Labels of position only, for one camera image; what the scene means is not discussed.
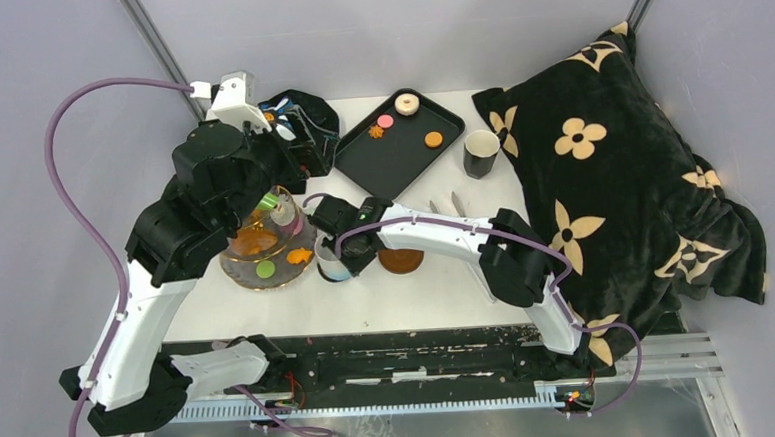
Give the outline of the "pink frosted cupcake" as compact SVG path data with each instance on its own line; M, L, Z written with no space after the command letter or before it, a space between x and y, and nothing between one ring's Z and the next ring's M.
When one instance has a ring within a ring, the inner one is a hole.
M304 226L304 219L301 215L299 215L296 217L295 224L292 228L292 234L293 235L299 234L302 231L303 226Z

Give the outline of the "white mug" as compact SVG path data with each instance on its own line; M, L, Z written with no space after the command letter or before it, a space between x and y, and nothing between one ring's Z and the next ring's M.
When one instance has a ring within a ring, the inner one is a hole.
M316 239L314 255L318 263L318 271L320 276L330 283L347 281L352 277L351 272L334 254L330 247L331 241L323 234Z

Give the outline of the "orange fish cookie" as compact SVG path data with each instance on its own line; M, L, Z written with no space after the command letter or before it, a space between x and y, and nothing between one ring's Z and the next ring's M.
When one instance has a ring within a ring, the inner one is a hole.
M304 247L294 248L286 255L290 265L307 265L313 259L313 250Z

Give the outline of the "green cake slice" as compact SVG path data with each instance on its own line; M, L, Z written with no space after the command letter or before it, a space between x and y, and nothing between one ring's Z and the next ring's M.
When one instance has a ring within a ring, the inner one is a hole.
M279 205L279 196L275 193L266 193L260 199L255 209L262 212L271 212Z

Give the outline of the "green macaron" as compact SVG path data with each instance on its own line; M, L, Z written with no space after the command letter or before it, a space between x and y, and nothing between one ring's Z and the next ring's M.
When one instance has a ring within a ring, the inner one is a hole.
M257 264L255 273L262 280L270 279L276 273L276 265L270 260L261 261Z

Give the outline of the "black paper cup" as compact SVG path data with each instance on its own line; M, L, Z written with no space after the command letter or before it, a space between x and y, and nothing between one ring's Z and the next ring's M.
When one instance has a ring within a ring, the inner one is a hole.
M463 167L468 177L479 180L492 170L501 149L498 136L488 130L473 131L466 135Z

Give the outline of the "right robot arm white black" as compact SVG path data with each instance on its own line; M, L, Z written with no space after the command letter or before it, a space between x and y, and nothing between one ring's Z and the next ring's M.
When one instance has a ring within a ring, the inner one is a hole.
M493 218L462 218L375 197L355 206L326 194L307 198L304 211L330 252L330 265L321 271L327 279L356 277L383 251L451 257L472 268L492 299L522 309L548 350L577 352L583 331L558 288L553 263L560 254L516 212L502 208Z

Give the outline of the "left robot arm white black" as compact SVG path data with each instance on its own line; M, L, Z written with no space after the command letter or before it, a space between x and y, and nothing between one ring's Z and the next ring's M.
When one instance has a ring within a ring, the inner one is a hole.
M340 124L328 103L261 105L258 114L261 125L213 119L190 131L172 151L173 177L113 263L119 291L102 337L59 379L102 437L157 430L191 400L256 384L280 358L261 335L195 355L162 348L179 307L262 198L332 169Z

